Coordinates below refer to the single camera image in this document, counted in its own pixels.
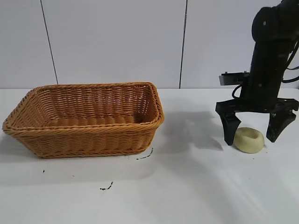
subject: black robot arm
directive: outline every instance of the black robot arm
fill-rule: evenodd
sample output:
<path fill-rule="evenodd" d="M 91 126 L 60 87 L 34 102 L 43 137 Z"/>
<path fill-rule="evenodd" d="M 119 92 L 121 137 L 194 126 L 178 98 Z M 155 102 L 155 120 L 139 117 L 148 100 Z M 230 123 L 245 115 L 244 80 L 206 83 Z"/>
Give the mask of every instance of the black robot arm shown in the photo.
<path fill-rule="evenodd" d="M 278 6 L 262 8 L 253 21 L 252 36 L 256 44 L 250 72 L 220 77 L 221 84 L 239 84 L 241 88 L 239 97 L 234 91 L 234 99 L 216 104 L 228 145 L 233 144 L 241 122 L 236 112 L 269 113 L 267 138 L 275 142 L 295 120 L 293 110 L 299 108 L 295 99 L 278 98 L 284 72 L 299 48 L 299 0 L 284 0 Z"/>

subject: black cable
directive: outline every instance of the black cable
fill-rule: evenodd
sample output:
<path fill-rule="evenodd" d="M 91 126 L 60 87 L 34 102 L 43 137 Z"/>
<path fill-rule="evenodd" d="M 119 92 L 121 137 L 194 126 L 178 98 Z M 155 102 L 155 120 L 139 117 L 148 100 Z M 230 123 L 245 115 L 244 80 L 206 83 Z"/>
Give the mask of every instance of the black cable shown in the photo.
<path fill-rule="evenodd" d="M 295 71 L 295 70 L 299 70 L 299 66 L 298 67 L 296 67 L 296 68 L 293 68 L 293 69 L 289 69 L 289 68 L 287 68 L 288 70 L 291 70 L 291 71 Z"/>
<path fill-rule="evenodd" d="M 241 88 L 241 87 L 242 87 L 242 85 L 238 85 L 237 87 L 235 87 L 234 91 L 232 92 L 232 97 L 233 97 L 234 99 L 241 99 L 240 97 L 236 97 L 236 96 L 235 96 L 235 92 L 236 92 L 239 88 Z"/>
<path fill-rule="evenodd" d="M 292 54 L 291 54 L 291 56 L 290 56 L 288 62 L 286 63 L 286 69 L 285 69 L 285 70 L 298 70 L 298 69 L 299 69 L 299 66 L 296 67 L 296 68 L 293 68 L 293 69 L 289 69 L 289 68 L 288 68 L 289 65 L 291 64 L 292 60 L 294 59 L 294 57 L 295 57 L 295 55 L 296 55 L 298 49 L 299 49 L 299 38 L 298 38 L 298 40 L 297 40 L 297 43 L 296 43 L 296 45 L 295 45 L 295 47 L 294 47 L 294 50 L 293 50 L 293 52 L 292 52 Z M 296 82 L 296 81 L 298 81 L 298 80 L 299 80 L 299 76 L 296 77 L 296 78 L 288 79 L 288 80 L 282 80 L 282 83 L 293 83 L 293 82 Z"/>

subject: white table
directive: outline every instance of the white table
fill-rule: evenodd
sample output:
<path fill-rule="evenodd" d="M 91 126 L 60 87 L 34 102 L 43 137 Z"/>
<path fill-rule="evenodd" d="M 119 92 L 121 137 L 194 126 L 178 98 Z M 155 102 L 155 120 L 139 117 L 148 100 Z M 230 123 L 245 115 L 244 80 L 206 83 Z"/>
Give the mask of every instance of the white table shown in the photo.
<path fill-rule="evenodd" d="M 0 90 L 1 122 L 27 91 Z M 231 91 L 159 90 L 165 122 L 140 155 L 40 160 L 1 132 L 0 223 L 297 223 L 299 119 L 244 154 L 225 144 L 214 112 Z M 280 97 L 299 99 L 299 90 Z M 267 114 L 237 116 L 266 133 Z"/>

